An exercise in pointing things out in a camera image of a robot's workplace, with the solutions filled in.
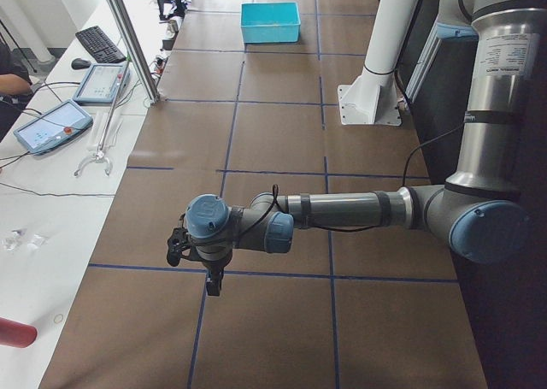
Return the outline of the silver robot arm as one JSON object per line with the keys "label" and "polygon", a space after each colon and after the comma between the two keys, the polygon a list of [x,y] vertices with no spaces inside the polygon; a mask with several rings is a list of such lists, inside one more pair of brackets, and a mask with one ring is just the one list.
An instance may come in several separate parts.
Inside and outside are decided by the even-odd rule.
{"label": "silver robot arm", "polygon": [[282,195],[277,186],[230,205],[192,199],[168,240],[167,260],[200,262],[210,296],[221,292],[236,250],[285,254],[296,230],[359,233],[421,230],[457,255],[490,264],[528,249],[536,225],[513,180],[530,84],[546,36],[546,0],[438,0],[440,38],[474,38],[477,49],[456,170],[440,185],[394,191]]}

